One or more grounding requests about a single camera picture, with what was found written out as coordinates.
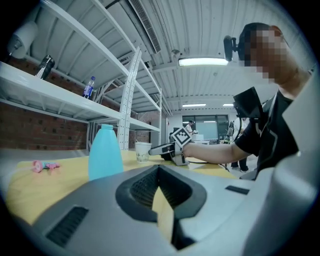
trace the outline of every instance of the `white wall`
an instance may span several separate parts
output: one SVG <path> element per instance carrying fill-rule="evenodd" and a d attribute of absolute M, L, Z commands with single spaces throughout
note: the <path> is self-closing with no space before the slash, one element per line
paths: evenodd
<path fill-rule="evenodd" d="M 169 126 L 168 135 L 174 131 L 174 127 L 182 127 L 182 114 L 173 114 L 168 116 Z"/>

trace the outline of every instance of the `yellow tablecloth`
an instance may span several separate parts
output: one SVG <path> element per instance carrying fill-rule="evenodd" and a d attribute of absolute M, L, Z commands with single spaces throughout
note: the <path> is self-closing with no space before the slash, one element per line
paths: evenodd
<path fill-rule="evenodd" d="M 171 161 L 164 161 L 159 155 L 150 156 L 147 163 L 137 163 L 134 151 L 122 151 L 122 160 L 125 171 L 150 165 L 174 165 Z M 40 173 L 31 171 L 31 161 L 23 161 L 17 165 L 17 169 L 22 170 L 13 174 L 6 197 L 6 205 L 11 213 L 32 224 L 48 207 L 89 180 L 87 156 L 54 161 L 60 163 L 61 167 L 52 171 L 43 170 Z M 182 168 L 206 175 L 236 179 L 216 164 L 190 163 Z M 158 209 L 156 211 L 159 212 L 163 204 L 161 197 L 154 209 Z"/>

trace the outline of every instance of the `ceiling duct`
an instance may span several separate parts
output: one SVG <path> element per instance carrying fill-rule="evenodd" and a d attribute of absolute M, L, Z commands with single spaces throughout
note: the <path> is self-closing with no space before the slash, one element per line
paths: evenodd
<path fill-rule="evenodd" d="M 151 41 L 154 52 L 155 53 L 160 52 L 161 51 L 160 43 L 157 39 L 155 30 L 151 25 L 151 22 L 148 18 L 147 13 L 145 12 L 144 7 L 141 5 L 139 0 L 129 0 L 129 3 L 131 4 L 133 10 L 138 16 L 140 22 L 142 23 L 142 26 L 144 27 L 145 32 Z"/>

